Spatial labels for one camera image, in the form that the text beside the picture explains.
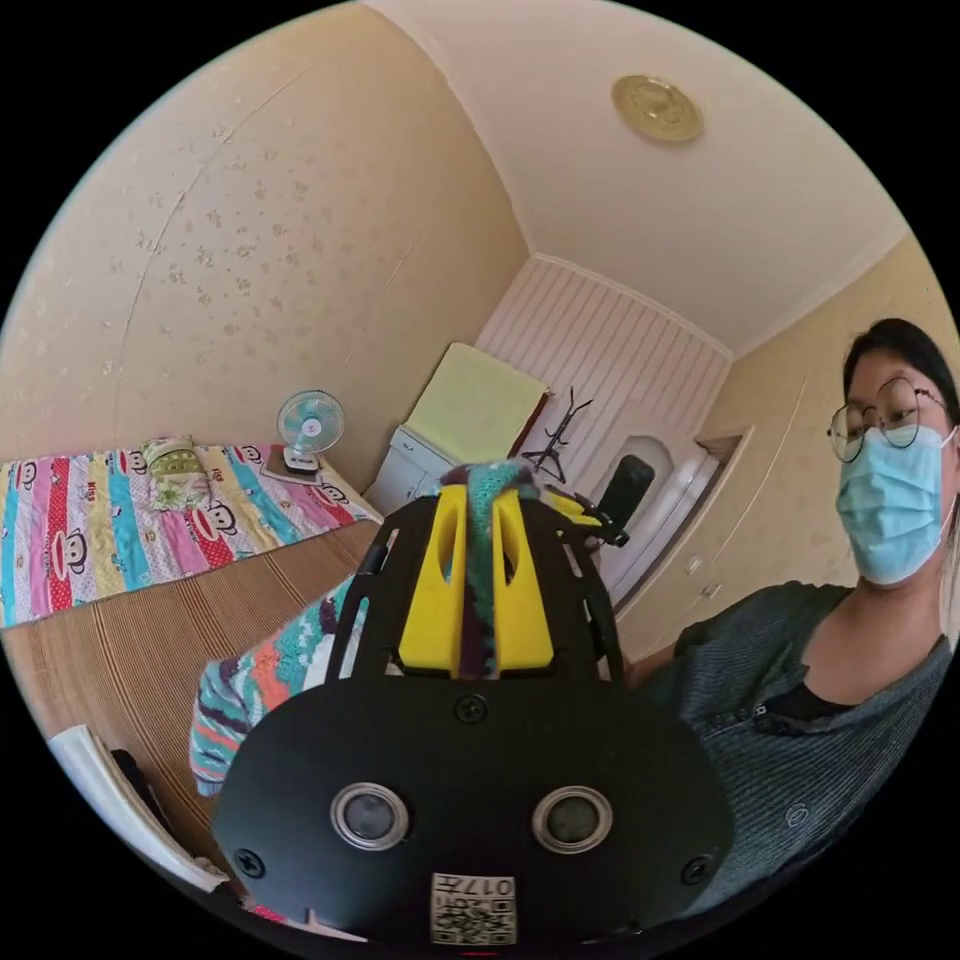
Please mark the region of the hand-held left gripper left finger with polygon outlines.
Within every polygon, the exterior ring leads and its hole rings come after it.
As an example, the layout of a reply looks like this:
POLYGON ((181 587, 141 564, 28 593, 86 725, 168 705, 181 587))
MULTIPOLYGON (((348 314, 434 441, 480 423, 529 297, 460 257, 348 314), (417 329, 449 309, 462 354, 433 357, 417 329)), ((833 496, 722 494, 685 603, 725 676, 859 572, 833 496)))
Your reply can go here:
POLYGON ((467 487, 435 498, 398 656, 405 669, 458 669, 466 598, 467 487))

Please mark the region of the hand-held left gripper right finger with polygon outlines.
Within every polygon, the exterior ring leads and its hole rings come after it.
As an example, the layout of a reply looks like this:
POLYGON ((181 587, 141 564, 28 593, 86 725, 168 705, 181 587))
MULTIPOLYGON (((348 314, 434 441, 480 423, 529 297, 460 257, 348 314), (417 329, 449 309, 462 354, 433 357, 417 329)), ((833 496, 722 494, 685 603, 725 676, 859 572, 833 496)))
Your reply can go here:
POLYGON ((492 504, 493 634, 498 670, 545 670, 553 660, 545 608, 517 493, 492 504))

